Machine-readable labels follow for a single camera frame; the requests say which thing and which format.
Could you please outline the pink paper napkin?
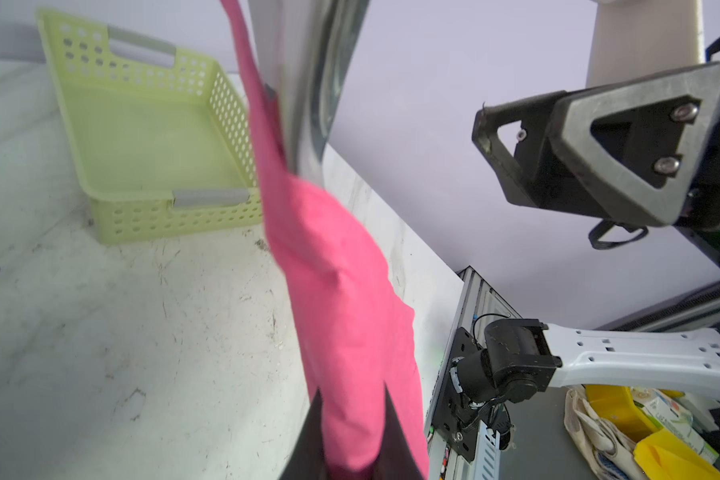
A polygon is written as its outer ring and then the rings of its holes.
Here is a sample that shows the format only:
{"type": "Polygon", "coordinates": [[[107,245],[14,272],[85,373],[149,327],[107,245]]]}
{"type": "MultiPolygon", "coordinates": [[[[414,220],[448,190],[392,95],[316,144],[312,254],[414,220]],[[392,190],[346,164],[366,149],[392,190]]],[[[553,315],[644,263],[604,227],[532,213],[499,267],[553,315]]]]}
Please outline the pink paper napkin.
{"type": "Polygon", "coordinates": [[[371,479],[388,390],[409,449],[429,470],[414,312],[395,293],[366,228],[331,194],[288,172],[275,102],[255,65],[240,5],[223,5],[249,102],[265,234],[288,287],[310,404],[323,400],[329,479],[371,479]]]}

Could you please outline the spoon with teal handle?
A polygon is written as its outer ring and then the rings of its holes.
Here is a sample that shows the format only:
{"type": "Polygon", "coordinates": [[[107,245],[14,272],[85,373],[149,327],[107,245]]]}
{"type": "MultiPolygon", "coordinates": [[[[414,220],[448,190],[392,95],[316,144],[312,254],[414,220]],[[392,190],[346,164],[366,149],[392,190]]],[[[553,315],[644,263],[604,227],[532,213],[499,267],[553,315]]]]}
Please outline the spoon with teal handle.
{"type": "Polygon", "coordinates": [[[315,186],[367,0],[250,1],[265,90],[277,101],[289,172],[315,186]]]}

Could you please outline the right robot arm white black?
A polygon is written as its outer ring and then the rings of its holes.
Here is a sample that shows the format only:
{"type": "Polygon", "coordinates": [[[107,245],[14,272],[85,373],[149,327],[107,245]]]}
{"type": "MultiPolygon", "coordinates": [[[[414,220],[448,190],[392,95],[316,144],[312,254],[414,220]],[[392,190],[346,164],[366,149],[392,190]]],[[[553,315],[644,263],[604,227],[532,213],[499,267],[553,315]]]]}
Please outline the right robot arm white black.
{"type": "MultiPolygon", "coordinates": [[[[673,227],[720,266],[720,37],[698,66],[480,109],[472,140],[518,206],[592,217],[612,250],[673,227]]],[[[577,384],[690,391],[720,401],[720,331],[601,336],[537,319],[460,328],[437,406],[461,426],[495,405],[577,384]]]]}

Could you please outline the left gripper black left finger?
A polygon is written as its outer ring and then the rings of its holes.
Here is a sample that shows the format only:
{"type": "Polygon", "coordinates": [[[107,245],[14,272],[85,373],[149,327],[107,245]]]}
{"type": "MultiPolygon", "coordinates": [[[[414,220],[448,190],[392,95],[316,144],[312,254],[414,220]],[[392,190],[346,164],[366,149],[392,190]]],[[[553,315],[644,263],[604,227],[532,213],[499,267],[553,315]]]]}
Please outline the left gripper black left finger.
{"type": "Polygon", "coordinates": [[[301,432],[280,480],[328,480],[322,433],[323,400],[319,390],[310,404],[301,432]]]}

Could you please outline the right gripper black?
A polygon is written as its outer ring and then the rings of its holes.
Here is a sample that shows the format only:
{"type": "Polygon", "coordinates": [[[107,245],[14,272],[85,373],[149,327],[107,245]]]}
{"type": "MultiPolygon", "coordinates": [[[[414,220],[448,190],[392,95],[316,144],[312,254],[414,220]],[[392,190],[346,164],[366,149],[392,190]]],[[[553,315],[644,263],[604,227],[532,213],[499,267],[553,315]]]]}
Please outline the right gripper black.
{"type": "Polygon", "coordinates": [[[567,95],[547,137],[606,212],[588,217],[675,225],[720,268],[720,63],[567,95]]]}

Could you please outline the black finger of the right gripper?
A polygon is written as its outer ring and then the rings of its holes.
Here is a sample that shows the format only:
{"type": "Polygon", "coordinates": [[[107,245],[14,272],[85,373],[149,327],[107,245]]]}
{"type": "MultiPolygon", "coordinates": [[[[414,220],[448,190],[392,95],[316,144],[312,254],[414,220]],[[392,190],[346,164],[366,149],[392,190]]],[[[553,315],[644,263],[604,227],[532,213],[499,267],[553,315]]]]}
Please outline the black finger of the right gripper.
{"type": "Polygon", "coordinates": [[[547,126],[555,104],[568,93],[557,91],[478,110],[472,141],[497,175],[513,205],[582,216],[605,210],[553,152],[547,126]],[[498,130],[517,122],[525,132],[513,151],[498,130]]]}

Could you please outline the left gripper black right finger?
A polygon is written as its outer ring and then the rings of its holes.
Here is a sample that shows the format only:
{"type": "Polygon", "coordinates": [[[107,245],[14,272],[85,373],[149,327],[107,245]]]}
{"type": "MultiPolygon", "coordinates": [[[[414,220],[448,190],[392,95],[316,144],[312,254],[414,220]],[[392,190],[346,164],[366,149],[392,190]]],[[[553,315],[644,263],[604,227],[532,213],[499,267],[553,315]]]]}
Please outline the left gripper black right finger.
{"type": "Polygon", "coordinates": [[[372,480],[423,480],[424,476],[409,449],[388,390],[379,454],[372,466],[372,480]]]}

